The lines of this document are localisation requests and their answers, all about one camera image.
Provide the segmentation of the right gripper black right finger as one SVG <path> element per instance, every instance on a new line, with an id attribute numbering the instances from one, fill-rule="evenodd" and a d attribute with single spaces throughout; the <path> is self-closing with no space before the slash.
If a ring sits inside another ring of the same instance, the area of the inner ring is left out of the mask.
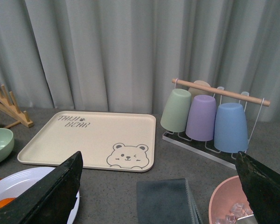
<path id="1" fill-rule="evenodd" d="M 257 223 L 280 224 L 280 174 L 244 152 L 235 166 Z"/>

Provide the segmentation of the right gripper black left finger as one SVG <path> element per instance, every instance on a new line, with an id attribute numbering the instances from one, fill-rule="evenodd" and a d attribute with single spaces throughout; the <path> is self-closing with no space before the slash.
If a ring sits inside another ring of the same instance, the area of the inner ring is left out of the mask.
<path id="1" fill-rule="evenodd" d="M 65 224 L 77 201 L 83 170 L 77 151 L 36 184 L 0 208 L 0 224 Z"/>

